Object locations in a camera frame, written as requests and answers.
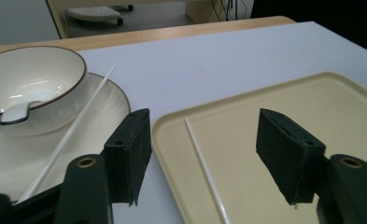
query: wooden table edge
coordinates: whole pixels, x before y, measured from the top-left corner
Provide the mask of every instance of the wooden table edge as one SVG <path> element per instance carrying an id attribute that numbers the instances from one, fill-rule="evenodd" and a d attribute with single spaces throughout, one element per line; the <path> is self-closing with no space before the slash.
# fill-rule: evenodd
<path id="1" fill-rule="evenodd" d="M 0 46 L 0 52 L 32 46 L 55 46 L 79 51 L 84 49 L 99 49 L 184 36 L 207 35 L 291 23 L 295 23 L 295 21 L 283 16 L 247 19 L 241 21 L 222 21 L 111 35 L 92 35 L 60 40 L 4 45 Z"/>

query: white chopstick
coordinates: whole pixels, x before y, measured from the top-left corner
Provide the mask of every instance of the white chopstick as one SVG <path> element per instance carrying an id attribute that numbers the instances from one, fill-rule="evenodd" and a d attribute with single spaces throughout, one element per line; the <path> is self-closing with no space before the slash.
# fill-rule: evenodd
<path id="1" fill-rule="evenodd" d="M 213 177 L 210 174 L 209 167 L 206 164 L 205 157 L 204 157 L 204 155 L 202 153 L 202 150 L 200 148 L 200 145 L 197 142 L 197 139 L 195 138 L 195 135 L 194 135 L 194 132 L 193 132 L 193 130 L 191 128 L 191 125 L 189 123 L 189 120 L 187 118 L 185 118 L 184 119 L 184 122 L 186 124 L 187 129 L 189 130 L 191 141 L 194 144 L 195 151 L 197 152 L 198 158 L 200 159 L 200 163 L 201 163 L 201 166 L 203 167 L 203 170 L 205 172 L 206 180 L 207 180 L 207 182 L 208 182 L 208 184 L 209 184 L 209 186 L 211 188 L 212 195 L 215 198 L 216 203 L 218 204 L 219 214 L 223 218 L 223 223 L 230 224 L 231 222 L 229 220 L 229 217 L 227 216 L 227 212 L 226 212 L 226 209 L 224 208 L 223 201 L 220 198 L 220 194 L 218 192 L 218 188 L 216 187 L 216 184 L 213 181 Z"/>
<path id="2" fill-rule="evenodd" d="M 110 75 L 114 71 L 114 68 L 116 65 L 113 65 L 113 67 L 110 69 L 108 74 L 105 76 L 105 78 L 102 80 L 102 82 L 99 84 L 98 88 L 95 90 L 93 95 L 91 96 L 90 100 L 87 102 L 87 104 L 84 105 L 83 109 L 78 114 L 78 117 L 73 121 L 70 128 L 67 130 L 67 132 L 64 134 L 64 137 L 59 142 L 58 146 L 52 151 L 52 154 L 49 156 L 49 159 L 44 163 L 43 167 L 41 168 L 40 172 L 35 177 L 34 181 L 26 188 L 25 192 L 22 194 L 20 199 L 18 200 L 18 203 L 21 203 L 30 197 L 34 196 L 40 187 L 41 183 L 49 173 L 49 170 L 53 166 L 53 164 L 57 161 L 59 155 L 61 154 L 62 149 L 64 148 L 64 145 L 66 142 L 70 139 L 72 136 L 72 133 L 76 130 L 77 126 L 80 124 L 80 122 L 85 117 L 85 114 L 91 107 L 92 102 L 98 95 L 99 91 L 104 87 L 105 83 L 108 81 Z"/>

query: white table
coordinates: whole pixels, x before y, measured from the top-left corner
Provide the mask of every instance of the white table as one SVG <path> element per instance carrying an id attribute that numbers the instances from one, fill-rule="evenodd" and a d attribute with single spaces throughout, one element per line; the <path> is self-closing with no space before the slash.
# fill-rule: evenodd
<path id="1" fill-rule="evenodd" d="M 106 74 L 132 110 L 167 113 L 287 80 L 332 71 L 367 89 L 367 50 L 313 23 L 188 36 L 79 52 L 89 71 Z M 116 223 L 181 223 L 153 154 L 137 207 L 114 204 Z"/>

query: white ceramic bowl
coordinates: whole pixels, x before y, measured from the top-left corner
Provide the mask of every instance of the white ceramic bowl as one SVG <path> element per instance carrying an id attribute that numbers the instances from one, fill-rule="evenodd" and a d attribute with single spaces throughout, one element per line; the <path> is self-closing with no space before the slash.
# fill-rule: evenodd
<path id="1" fill-rule="evenodd" d="M 62 128 L 87 103 L 87 79 L 84 59 L 70 49 L 0 53 L 0 132 L 35 135 Z"/>

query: tray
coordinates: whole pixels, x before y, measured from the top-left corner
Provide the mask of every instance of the tray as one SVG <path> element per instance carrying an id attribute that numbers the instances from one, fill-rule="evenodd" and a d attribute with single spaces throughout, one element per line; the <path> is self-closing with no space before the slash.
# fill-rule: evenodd
<path id="1" fill-rule="evenodd" d="M 260 108 L 295 120 L 326 146 L 367 161 L 367 91 L 324 73 L 165 115 L 152 144 L 187 223 L 221 223 L 187 118 L 232 223 L 318 223 L 316 204 L 289 206 L 256 154 Z"/>
<path id="2" fill-rule="evenodd" d="M 89 79 L 91 91 L 95 91 L 103 80 L 95 74 L 91 74 Z M 129 112 L 130 106 L 124 92 L 109 80 L 66 143 L 38 192 L 62 183 L 67 164 L 71 160 L 85 154 L 100 153 L 105 141 Z M 11 201 L 18 200 L 70 125 L 37 136 L 9 136 L 0 133 L 0 193 L 7 194 Z"/>

